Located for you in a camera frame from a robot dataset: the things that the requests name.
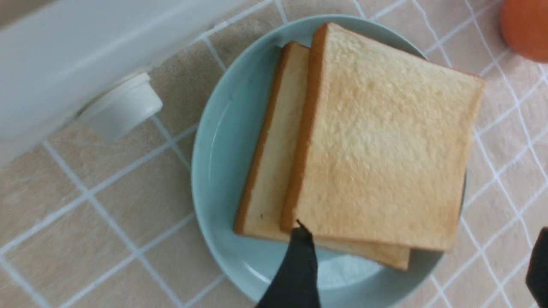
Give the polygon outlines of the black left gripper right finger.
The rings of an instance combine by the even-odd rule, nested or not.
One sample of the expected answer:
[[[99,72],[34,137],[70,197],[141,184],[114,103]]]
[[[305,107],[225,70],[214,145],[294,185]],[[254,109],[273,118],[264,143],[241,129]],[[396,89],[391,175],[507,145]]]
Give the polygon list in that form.
[[[548,306],[548,228],[543,227],[533,245],[526,286],[540,308]]]

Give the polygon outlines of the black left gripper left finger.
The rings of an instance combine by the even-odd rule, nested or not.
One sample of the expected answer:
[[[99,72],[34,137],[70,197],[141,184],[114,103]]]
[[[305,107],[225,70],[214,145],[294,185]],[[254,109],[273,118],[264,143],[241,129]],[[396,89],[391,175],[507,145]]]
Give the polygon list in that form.
[[[320,308],[313,234],[299,221],[290,232],[282,263],[257,308]]]

